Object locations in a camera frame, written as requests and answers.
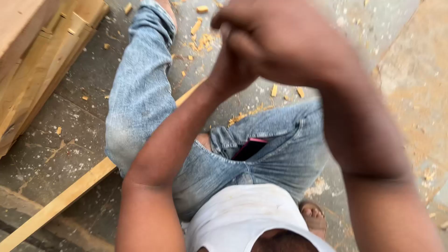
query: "pink phone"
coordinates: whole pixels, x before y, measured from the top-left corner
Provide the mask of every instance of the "pink phone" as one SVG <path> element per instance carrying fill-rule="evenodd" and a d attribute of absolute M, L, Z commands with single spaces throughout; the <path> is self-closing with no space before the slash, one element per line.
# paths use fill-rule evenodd
<path fill-rule="evenodd" d="M 249 138 L 241 149 L 232 157 L 235 161 L 245 161 L 255 155 L 267 144 L 266 140 L 258 138 Z"/>

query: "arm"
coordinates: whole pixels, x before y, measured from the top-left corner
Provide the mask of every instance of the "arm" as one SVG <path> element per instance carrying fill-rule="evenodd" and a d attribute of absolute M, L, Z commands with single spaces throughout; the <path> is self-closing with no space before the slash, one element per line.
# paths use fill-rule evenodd
<path fill-rule="evenodd" d="M 211 113 L 253 82 L 255 77 L 237 66 L 224 45 L 210 77 L 162 122 L 137 155 L 123 181 L 117 251 L 185 250 L 172 183 Z"/>
<path fill-rule="evenodd" d="M 414 186 L 400 133 L 346 39 L 304 0 L 231 1 L 212 26 L 272 81 L 318 88 L 360 251 L 443 251 Z"/>

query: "man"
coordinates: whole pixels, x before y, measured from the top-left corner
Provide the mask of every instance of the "man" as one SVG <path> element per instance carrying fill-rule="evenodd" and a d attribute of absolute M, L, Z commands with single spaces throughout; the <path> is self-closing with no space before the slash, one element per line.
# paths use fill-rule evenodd
<path fill-rule="evenodd" d="M 324 134 L 360 251 L 443 251 L 400 133 L 336 30 L 305 0 L 232 0 L 212 26 L 224 34 L 216 65 L 177 109 L 166 78 L 176 33 L 168 0 L 143 1 L 129 29 L 106 121 L 106 153 L 126 175 L 118 251 L 332 251 L 322 211 L 296 205 L 328 159 Z M 199 134 L 258 76 L 319 89 L 323 111 L 310 101 Z M 230 160 L 251 137 L 268 144 Z M 179 218 L 191 221 L 185 237 Z"/>

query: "hand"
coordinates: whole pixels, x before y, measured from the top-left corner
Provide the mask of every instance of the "hand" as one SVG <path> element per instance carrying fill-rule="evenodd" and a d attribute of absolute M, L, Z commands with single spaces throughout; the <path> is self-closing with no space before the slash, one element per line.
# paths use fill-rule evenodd
<path fill-rule="evenodd" d="M 213 86 L 226 98 L 246 89 L 258 77 L 246 62 L 229 50 L 226 42 L 229 32 L 230 27 L 223 25 L 221 52 L 207 80 L 208 85 Z"/>
<path fill-rule="evenodd" d="M 229 49 L 275 82 L 319 88 L 359 67 L 346 39 L 306 0 L 232 0 L 211 23 L 223 24 L 233 27 Z"/>

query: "hair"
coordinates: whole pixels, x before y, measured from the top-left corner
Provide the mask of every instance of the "hair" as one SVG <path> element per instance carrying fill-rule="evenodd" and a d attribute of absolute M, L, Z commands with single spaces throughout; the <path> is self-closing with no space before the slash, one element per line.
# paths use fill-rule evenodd
<path fill-rule="evenodd" d="M 251 252 L 318 252 L 318 250 L 301 235 L 286 231 L 271 238 L 258 238 Z"/>

